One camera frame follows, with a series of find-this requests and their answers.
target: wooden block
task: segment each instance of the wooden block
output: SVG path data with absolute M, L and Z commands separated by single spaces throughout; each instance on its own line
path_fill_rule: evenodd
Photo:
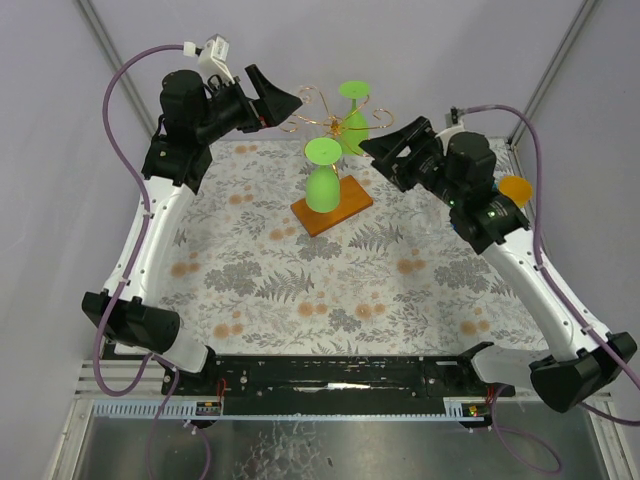
M 371 205 L 373 205 L 373 199 L 358 181 L 349 175 L 340 180 L 340 205 L 335 210 L 329 213 L 314 212 L 304 198 L 291 205 L 291 210 L 309 236 L 315 237 Z

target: floral tablecloth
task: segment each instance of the floral tablecloth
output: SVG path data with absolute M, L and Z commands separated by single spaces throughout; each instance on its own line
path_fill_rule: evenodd
M 492 140 L 496 176 L 510 173 Z M 161 305 L 220 353 L 445 354 L 484 340 L 546 348 L 508 285 L 453 232 L 446 207 L 345 157 L 373 197 L 310 238 L 290 209 L 313 165 L 294 140 L 217 142 L 168 252 Z

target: reflective surface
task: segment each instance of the reflective surface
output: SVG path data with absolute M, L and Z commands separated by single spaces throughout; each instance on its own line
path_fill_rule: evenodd
M 557 414 L 539 403 L 499 405 L 501 424 L 540 435 L 565 464 L 562 479 L 608 479 L 585 413 Z M 147 420 L 92 420 L 76 479 L 146 479 Z M 492 432 L 453 423 L 225 422 L 206 430 L 212 467 L 226 479 L 540 479 Z M 540 446 L 507 436 L 529 460 L 553 468 Z M 179 422 L 162 421 L 151 450 L 154 477 L 196 479 L 205 450 Z

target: wall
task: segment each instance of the wall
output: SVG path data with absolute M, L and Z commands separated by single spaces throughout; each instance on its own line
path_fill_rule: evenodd
M 0 44 L 0 476 L 36 479 L 90 354 L 82 295 L 113 268 L 137 197 L 102 131 L 109 69 L 72 3 L 4 0 Z M 142 159 L 119 92 L 112 112 Z
M 544 155 L 543 228 L 554 264 L 613 331 L 640 343 L 638 252 L 638 3 L 601 2 L 534 118 Z M 520 145 L 534 177 L 528 135 Z M 640 355 L 631 364 L 640 372 Z M 640 418 L 640 394 L 613 387 L 620 414 Z M 627 429 L 640 465 L 640 432 Z
M 251 63 L 286 90 L 314 83 L 333 93 L 343 81 L 363 79 L 373 103 L 397 114 L 398 126 L 425 115 L 440 128 L 454 104 L 524 108 L 582 0 L 93 3 L 123 58 L 221 33 L 231 42 L 229 66 L 248 92 L 243 69 Z M 133 74 L 156 116 L 160 81 L 177 68 L 195 63 L 166 56 Z M 515 121 L 488 115 L 470 124 L 506 136 Z

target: robotic arm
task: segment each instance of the robotic arm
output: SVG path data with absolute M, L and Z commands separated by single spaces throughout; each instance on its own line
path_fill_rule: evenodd
M 496 345 L 478 351 L 472 364 L 481 380 L 534 389 L 565 412 L 620 373 L 613 359 L 587 334 L 550 289 L 533 256 L 533 233 L 517 206 L 494 188 L 496 157 L 487 139 L 465 131 L 457 119 L 439 134 L 424 117 L 401 130 L 361 142 L 373 167 L 405 192 L 422 185 L 450 209 L 458 235 L 482 255 L 514 289 L 542 331 L 549 350 L 525 351 Z M 400 153 L 408 149 L 406 156 Z M 590 328 L 627 362 L 637 347 L 628 333 L 612 334 L 588 312 L 543 255 L 544 265 Z
M 154 352 L 186 374 L 200 373 L 209 349 L 180 328 L 176 312 L 157 308 L 158 278 L 161 278 L 166 251 L 173 242 L 178 224 L 191 204 L 211 164 L 210 144 L 233 129 L 244 133 L 277 126 L 302 105 L 298 97 L 272 85 L 257 66 L 245 70 L 257 94 L 244 94 L 239 79 L 225 64 L 228 43 L 216 35 L 202 50 L 185 44 L 185 53 L 198 55 L 198 64 L 207 75 L 191 70 L 172 72 L 162 80 L 162 115 L 151 139 L 142 174 L 151 199 L 150 211 L 138 206 L 129 236 L 116 268 L 101 293 L 87 292 L 82 309 L 98 326 L 112 292 L 123 278 L 142 228 L 149 216 L 149 230 L 111 313 L 105 335 L 119 344 Z

